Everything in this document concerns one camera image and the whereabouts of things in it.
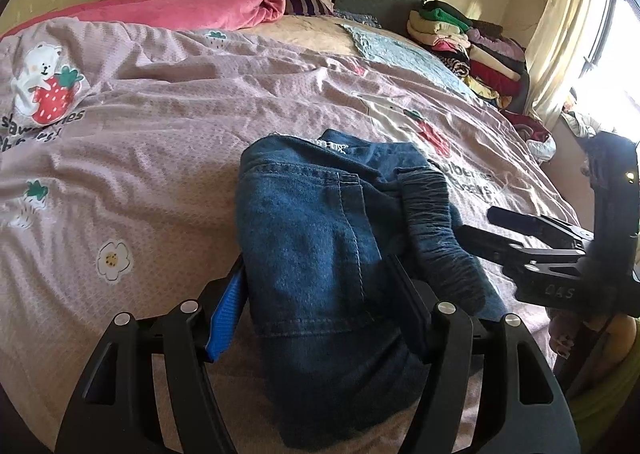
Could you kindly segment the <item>right hand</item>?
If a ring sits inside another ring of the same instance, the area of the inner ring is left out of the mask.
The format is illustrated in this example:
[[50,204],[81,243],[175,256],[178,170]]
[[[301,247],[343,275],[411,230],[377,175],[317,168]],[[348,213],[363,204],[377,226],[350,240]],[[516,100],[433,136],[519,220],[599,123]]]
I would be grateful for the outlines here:
[[586,352],[588,344],[603,340],[602,346],[592,350],[594,359],[587,370],[590,382],[608,376],[619,367],[636,342],[637,320],[625,314],[581,315],[559,309],[548,309],[547,313],[549,346],[563,359],[573,359],[578,352]]

